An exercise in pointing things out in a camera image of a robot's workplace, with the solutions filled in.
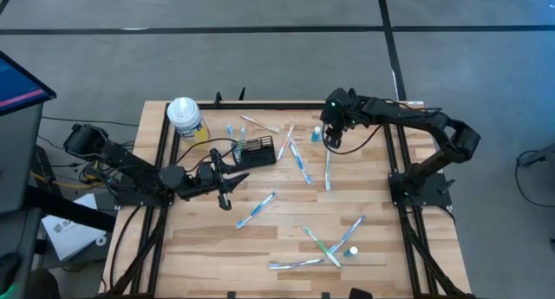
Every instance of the wooden tabletop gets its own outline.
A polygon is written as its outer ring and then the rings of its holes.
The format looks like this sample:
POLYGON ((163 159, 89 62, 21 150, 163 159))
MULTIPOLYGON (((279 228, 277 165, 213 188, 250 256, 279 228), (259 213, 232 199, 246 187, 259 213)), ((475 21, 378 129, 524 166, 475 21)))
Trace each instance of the wooden tabletop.
MULTIPOLYGON (((151 163, 156 156, 165 105, 164 101, 146 102, 140 120, 134 153, 151 163)), ((316 298, 322 292, 330 292, 332 297, 344 298, 353 287, 365 289, 376 297, 412 296, 398 212, 389 195, 387 175, 390 167, 382 130, 356 153, 332 154, 332 191, 327 192, 324 185, 325 147, 322 143, 310 141, 314 126, 321 126, 320 111, 205 110, 202 114, 212 138, 226 137, 227 124, 233 125, 236 135, 245 125, 247 139, 271 134, 277 150, 284 141, 291 118, 294 118, 295 140, 314 185, 304 182, 291 150, 288 150, 276 165, 250 170, 251 175, 230 196, 231 211, 219 209, 216 192, 190 202, 176 199, 168 214, 157 297, 225 297, 228 291, 236 291, 238 297, 316 298), (283 130, 280 134, 270 133, 242 120, 241 114, 283 130), (235 224, 248 216, 271 191, 276 191, 277 199, 253 222, 237 230, 235 224), (294 270, 269 270, 270 262, 323 257, 316 244, 303 232, 303 225, 310 227, 330 247, 361 215, 366 216, 365 222, 340 250, 356 246, 359 254, 346 258, 338 251, 336 257, 343 265, 341 270, 328 260, 294 270)), ((341 150, 360 145, 371 130, 358 127, 348 131, 343 136, 341 150)), ((405 131, 413 162, 420 162, 434 152, 434 142, 428 133, 408 128, 405 131)), ((173 137, 172 127, 169 133, 165 165, 173 137)), ((395 147, 399 149, 396 131, 392 133, 395 147)), ((179 155, 191 144, 182 140, 179 155)), ((196 147, 180 164, 191 168, 213 146, 222 153, 230 148, 229 142, 225 141, 196 147)), ((397 162, 402 168, 402 160, 397 162)), ((132 210, 128 207, 118 214, 114 237, 120 235, 132 210)), ((137 213, 122 239, 116 258, 115 280, 136 255, 144 210, 142 208, 137 213)), ((457 287, 469 292, 453 220, 434 207, 424 208, 423 214, 435 260, 457 287)), ((106 281, 115 241, 110 246, 104 270, 106 281)), ((416 258, 421 287, 426 291, 423 264, 420 257, 416 258)), ((146 290, 149 269, 150 258, 145 262, 141 290, 146 290)))

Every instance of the green light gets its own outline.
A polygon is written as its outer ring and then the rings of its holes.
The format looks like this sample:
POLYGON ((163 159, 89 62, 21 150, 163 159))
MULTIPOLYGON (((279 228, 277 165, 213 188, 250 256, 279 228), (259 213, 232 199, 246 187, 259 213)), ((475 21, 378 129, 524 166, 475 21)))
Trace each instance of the green light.
POLYGON ((11 293, 14 292, 14 291, 16 291, 16 285, 11 285, 11 286, 8 288, 8 291, 6 291, 5 293, 3 293, 3 294, 0 295, 0 299, 8 299, 8 298, 10 298, 11 293))

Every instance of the gray floor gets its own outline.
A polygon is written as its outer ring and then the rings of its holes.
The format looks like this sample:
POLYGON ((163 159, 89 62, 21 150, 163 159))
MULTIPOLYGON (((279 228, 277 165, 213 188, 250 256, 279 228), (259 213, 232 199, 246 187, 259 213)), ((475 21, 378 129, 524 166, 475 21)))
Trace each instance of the gray floor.
MULTIPOLYGON (((388 0, 394 25, 555 23, 555 0, 388 0)), ((11 0, 0 29, 380 24, 377 0, 11 0)), ((555 211, 529 205, 515 157, 555 143, 555 33, 396 33, 407 96, 441 106, 482 135, 472 161, 452 165, 460 246, 473 292, 552 298, 555 211)), ((323 99, 337 87, 395 98, 382 33, 0 36, 0 49, 44 80, 50 116, 138 122, 146 100, 323 99)), ((45 120, 56 144, 70 123, 45 120)), ((105 126, 119 141, 135 129, 105 126)), ((50 148, 53 163, 74 161, 50 148)), ((75 176, 69 169, 58 170, 75 176)), ((555 205, 544 164, 521 171, 526 193, 555 205)), ((64 297, 91 296, 100 264, 56 271, 64 297)))

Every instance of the monitor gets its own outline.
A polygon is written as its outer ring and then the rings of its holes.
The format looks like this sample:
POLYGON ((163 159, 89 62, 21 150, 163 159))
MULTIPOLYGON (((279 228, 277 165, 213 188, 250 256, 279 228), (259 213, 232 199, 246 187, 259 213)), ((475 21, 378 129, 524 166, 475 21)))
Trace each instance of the monitor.
POLYGON ((0 51, 0 116, 55 97, 52 89, 0 51))

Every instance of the white container lid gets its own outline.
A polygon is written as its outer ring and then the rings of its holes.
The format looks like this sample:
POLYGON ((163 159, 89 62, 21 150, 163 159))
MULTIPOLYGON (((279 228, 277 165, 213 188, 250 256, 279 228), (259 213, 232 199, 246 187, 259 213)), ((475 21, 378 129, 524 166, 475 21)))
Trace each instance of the white container lid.
POLYGON ((200 109, 193 99, 177 98, 167 108, 167 118, 178 127, 196 127, 200 121, 200 109))

